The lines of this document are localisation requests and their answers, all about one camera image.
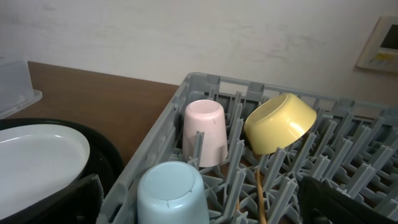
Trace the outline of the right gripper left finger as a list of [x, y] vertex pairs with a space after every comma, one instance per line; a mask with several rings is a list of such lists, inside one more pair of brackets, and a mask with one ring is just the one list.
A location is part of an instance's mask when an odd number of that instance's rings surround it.
[[53, 195], [1, 220], [1, 224], [96, 223], [104, 191], [97, 174], [73, 182]]

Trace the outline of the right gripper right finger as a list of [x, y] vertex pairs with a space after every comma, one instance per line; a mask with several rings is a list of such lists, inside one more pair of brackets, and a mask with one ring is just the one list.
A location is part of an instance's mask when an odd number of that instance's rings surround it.
[[313, 177], [304, 177], [298, 186], [303, 224], [397, 224]]

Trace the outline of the grey round plate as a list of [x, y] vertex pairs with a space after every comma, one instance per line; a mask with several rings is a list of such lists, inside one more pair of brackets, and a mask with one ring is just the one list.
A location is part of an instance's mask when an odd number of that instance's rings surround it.
[[64, 189], [90, 156], [87, 138], [56, 124], [31, 124], [1, 131], [1, 218]]

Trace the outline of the blue plastic cup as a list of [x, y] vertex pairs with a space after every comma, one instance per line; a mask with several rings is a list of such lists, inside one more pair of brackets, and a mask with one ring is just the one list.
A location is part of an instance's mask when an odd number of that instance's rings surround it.
[[203, 178], [196, 168], [168, 161], [150, 168], [137, 188], [141, 224], [209, 224]]

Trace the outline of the yellow bowl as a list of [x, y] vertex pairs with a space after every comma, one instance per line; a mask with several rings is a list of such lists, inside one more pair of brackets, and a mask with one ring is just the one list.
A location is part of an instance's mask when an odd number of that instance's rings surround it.
[[276, 96], [255, 109], [244, 132], [256, 154], [272, 154], [301, 138], [314, 124], [317, 112], [291, 93]]

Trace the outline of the pink plastic cup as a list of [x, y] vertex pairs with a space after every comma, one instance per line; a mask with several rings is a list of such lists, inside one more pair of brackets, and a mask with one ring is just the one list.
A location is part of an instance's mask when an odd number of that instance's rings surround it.
[[203, 132], [200, 167], [213, 167], [228, 156], [224, 109], [213, 100], [196, 100], [186, 108], [183, 121], [182, 154], [185, 160], [193, 156], [197, 132]]

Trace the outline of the grey dishwasher rack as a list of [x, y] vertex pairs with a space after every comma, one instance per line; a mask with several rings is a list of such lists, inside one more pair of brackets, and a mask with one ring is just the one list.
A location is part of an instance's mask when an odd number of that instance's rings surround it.
[[[256, 154], [244, 132], [248, 116], [266, 101], [291, 93], [317, 112], [298, 140], [272, 154]], [[200, 167], [203, 132], [193, 156], [182, 154], [185, 108], [196, 100], [221, 104], [228, 156]], [[107, 194], [98, 223], [138, 223], [137, 188], [157, 164], [178, 161], [199, 171], [209, 223], [259, 221], [256, 169], [260, 170], [266, 219], [302, 223], [299, 181], [313, 177], [375, 212], [397, 221], [397, 109], [349, 99], [205, 73], [189, 73]]]

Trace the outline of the round black serving tray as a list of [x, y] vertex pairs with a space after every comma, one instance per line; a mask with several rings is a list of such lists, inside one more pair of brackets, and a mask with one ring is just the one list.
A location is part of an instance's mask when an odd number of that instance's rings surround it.
[[83, 124], [48, 118], [2, 119], [1, 130], [32, 124], [56, 124], [67, 126], [81, 132], [90, 144], [90, 156], [83, 169], [81, 178], [89, 174], [98, 174], [103, 187], [104, 197], [107, 196], [124, 169], [123, 160], [118, 149], [108, 138]]

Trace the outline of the clear plastic bin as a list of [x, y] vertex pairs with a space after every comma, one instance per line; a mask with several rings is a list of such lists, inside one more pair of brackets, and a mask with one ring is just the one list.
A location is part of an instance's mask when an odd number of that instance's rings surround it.
[[1, 119], [41, 99], [42, 92], [33, 89], [27, 61], [1, 56]]

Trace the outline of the white wall control panel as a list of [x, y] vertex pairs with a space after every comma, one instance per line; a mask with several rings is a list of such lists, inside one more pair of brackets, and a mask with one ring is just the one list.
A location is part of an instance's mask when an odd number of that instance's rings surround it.
[[397, 16], [381, 16], [361, 55], [357, 67], [397, 73]]

